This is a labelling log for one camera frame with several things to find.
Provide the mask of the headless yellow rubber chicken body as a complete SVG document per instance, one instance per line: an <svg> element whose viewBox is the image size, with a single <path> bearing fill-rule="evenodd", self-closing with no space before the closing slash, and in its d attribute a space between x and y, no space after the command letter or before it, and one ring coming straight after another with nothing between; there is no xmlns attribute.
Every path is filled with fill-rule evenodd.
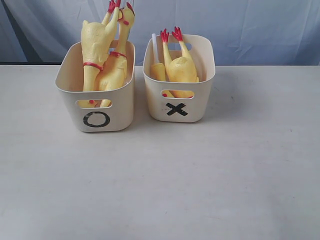
<svg viewBox="0 0 320 240"><path fill-rule="evenodd" d="M171 32L172 36L178 41L181 48L181 56L172 59L168 47L169 33L167 29L160 31L162 41L163 57L165 71L170 82L177 83L199 83L200 79L197 75L196 65L184 42L181 29L177 26Z"/></svg>

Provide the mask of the whole rubber chicken facing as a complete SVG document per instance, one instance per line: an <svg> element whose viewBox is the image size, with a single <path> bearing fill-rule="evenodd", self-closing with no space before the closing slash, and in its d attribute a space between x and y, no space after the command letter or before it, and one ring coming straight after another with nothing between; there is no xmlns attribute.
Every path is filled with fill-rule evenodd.
<svg viewBox="0 0 320 240"><path fill-rule="evenodd" d="M109 48L116 36L120 0L111 0L102 22L82 22L80 44L83 60L83 92L96 90L96 78L104 69Z"/></svg>
<svg viewBox="0 0 320 240"><path fill-rule="evenodd" d="M109 52L109 56L103 65L103 71L96 77L96 89L98 91L112 91L121 88L127 78L128 60L126 44L131 27L135 22L135 12L130 2L120 9L119 37L117 46Z"/></svg>

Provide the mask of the cream bin marked O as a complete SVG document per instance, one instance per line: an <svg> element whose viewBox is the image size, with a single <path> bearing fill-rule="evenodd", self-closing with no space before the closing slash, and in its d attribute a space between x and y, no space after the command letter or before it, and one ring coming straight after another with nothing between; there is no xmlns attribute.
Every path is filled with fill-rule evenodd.
<svg viewBox="0 0 320 240"><path fill-rule="evenodd" d="M82 132L112 132L127 128L134 118L135 59L134 44L126 43L127 78L125 85L111 91L83 92L84 70L81 43L67 51L58 71L55 85L75 127ZM81 108L79 100L111 101L109 107Z"/></svg>

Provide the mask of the cream bin marked X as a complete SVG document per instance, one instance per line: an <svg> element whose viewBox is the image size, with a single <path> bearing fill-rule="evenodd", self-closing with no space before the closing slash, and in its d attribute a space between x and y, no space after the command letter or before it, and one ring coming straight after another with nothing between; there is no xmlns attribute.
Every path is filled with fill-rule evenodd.
<svg viewBox="0 0 320 240"><path fill-rule="evenodd" d="M216 73L214 52L210 40L200 35L184 34L183 40L190 44L189 53L194 60L199 82L157 81L151 78L154 64L153 43L148 42L143 61L143 74L147 104L150 115L162 122L197 122L205 114L213 78ZM164 90L192 91L191 98L164 97Z"/></svg>

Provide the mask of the white backdrop curtain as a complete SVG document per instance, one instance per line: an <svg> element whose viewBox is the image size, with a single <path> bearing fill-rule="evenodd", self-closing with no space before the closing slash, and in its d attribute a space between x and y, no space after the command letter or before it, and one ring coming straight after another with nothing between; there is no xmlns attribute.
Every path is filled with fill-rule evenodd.
<svg viewBox="0 0 320 240"><path fill-rule="evenodd" d="M60 63L82 23L101 22L106 0L3 0L2 63ZM318 0L136 0L129 40L137 65L152 34L180 27L213 46L217 65L318 65Z"/></svg>

